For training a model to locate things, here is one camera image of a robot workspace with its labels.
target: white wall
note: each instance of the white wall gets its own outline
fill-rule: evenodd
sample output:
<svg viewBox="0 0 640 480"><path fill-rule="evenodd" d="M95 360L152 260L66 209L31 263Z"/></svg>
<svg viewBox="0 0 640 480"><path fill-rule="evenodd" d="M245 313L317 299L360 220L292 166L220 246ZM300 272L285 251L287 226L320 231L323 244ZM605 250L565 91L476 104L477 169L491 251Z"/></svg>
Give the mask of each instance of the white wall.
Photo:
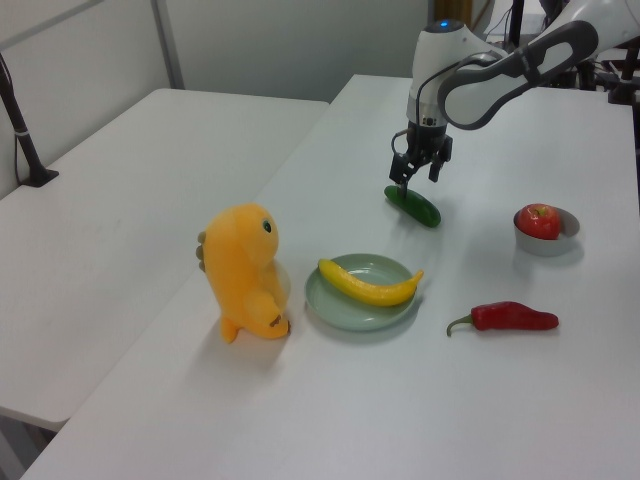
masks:
<svg viewBox="0 0 640 480"><path fill-rule="evenodd" d="M331 101L411 76L427 0L164 0L186 88Z"/></svg>
<svg viewBox="0 0 640 480"><path fill-rule="evenodd" d="M45 165L169 86L150 0L106 0L2 54ZM14 188L13 128L0 103L0 198Z"/></svg>

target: red chili pepper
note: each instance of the red chili pepper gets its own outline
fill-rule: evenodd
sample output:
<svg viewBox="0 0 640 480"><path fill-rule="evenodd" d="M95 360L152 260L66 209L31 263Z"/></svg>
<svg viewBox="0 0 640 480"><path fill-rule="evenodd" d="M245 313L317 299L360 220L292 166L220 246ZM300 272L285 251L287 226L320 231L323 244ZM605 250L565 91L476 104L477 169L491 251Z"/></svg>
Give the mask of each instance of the red chili pepper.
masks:
<svg viewBox="0 0 640 480"><path fill-rule="evenodd" d="M472 308L471 315L447 327L447 336L451 336L451 327L460 323L470 323L478 330L551 330L558 326L558 317L552 313L538 312L521 303L498 302Z"/></svg>

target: banana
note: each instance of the banana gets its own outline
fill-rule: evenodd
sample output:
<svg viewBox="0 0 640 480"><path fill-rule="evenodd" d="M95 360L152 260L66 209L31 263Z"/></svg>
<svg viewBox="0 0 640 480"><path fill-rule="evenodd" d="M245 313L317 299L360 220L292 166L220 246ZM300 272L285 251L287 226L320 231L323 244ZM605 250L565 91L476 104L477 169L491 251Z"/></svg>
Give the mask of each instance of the banana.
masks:
<svg viewBox="0 0 640 480"><path fill-rule="evenodd" d="M409 300L424 274L422 270L418 270L413 278L404 282L394 285L374 285L360 280L333 260L320 259L318 269L331 285L345 295L378 307L391 307Z"/></svg>

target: pepper stem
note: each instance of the pepper stem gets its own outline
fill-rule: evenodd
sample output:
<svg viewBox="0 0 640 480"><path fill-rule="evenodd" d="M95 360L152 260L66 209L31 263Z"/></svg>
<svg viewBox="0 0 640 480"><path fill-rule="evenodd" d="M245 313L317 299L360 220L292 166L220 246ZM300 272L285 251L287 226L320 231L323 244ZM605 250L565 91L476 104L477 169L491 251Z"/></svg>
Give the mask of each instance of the pepper stem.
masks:
<svg viewBox="0 0 640 480"><path fill-rule="evenodd" d="M455 322L451 322L447 327L447 337L451 336L451 327L455 325L459 325L461 323L470 323L471 325L473 325L473 317L471 315L467 315L466 317L462 317L461 319L456 320Z"/></svg>

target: green cucumber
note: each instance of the green cucumber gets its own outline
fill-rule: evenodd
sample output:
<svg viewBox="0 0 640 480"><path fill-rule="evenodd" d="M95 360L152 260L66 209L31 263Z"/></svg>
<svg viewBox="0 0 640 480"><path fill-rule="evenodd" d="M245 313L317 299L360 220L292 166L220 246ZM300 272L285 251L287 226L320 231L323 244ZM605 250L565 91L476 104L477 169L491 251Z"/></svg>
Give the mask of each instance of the green cucumber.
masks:
<svg viewBox="0 0 640 480"><path fill-rule="evenodd" d="M400 187L389 185L384 189L389 201L402 211L408 213L423 225L435 228L440 225L440 211L429 200L413 190L407 190L407 198L400 195Z"/></svg>

